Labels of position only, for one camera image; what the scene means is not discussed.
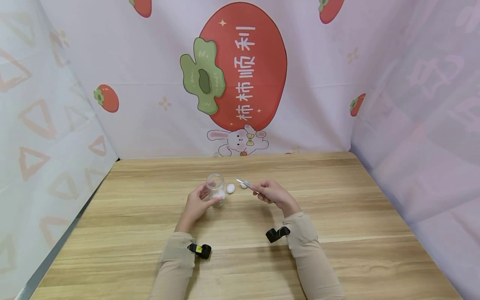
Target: forearm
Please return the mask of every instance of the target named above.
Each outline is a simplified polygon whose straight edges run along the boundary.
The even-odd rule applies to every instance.
[[[148,300],[183,300],[195,266],[195,254],[187,249],[195,239],[175,232],[168,240],[160,260],[160,270]]]
[[[346,300],[338,278],[320,247],[310,218],[303,212],[283,221],[290,229],[287,236],[303,291],[308,300]]]

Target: hand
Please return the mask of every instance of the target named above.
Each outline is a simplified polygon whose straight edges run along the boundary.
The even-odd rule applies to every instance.
[[[301,212],[297,201],[275,180],[265,180],[259,184],[252,185],[253,195],[268,204],[275,203],[283,212],[286,218],[295,213]]]
[[[180,221],[175,228],[175,232],[187,232],[189,233],[195,222],[207,211],[209,207],[222,201],[221,197],[209,199],[203,201],[209,194],[209,190],[206,183],[199,185],[193,190],[187,198],[187,204],[183,210],[183,214],[180,217]]]

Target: wood grain surface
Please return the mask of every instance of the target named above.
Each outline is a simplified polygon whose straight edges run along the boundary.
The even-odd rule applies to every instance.
[[[188,193],[215,172],[290,191],[349,300],[460,298],[356,157],[340,152],[119,161],[32,299],[147,299]],[[213,251],[197,259],[187,298],[304,300],[286,239],[265,237],[281,211],[236,186],[192,233]]]

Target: bunny illustration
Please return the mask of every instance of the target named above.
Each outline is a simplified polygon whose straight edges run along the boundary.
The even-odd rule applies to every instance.
[[[237,151],[241,156],[245,156],[257,149],[266,149],[268,141],[264,141],[265,136],[265,132],[255,131],[248,124],[243,129],[238,129],[237,131],[211,130],[207,133],[210,141],[227,140],[227,143],[218,149],[218,153],[221,156],[232,156],[232,151]]]

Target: fabric backdrop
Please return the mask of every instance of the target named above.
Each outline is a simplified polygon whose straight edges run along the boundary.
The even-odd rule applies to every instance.
[[[131,2],[41,0],[121,159],[350,149],[350,104],[368,99],[378,59],[414,9],[403,0],[331,0],[322,14],[318,0]]]
[[[117,159],[30,0],[0,4],[0,299],[24,287]]]
[[[480,1],[419,1],[352,151],[462,297],[480,299]]]

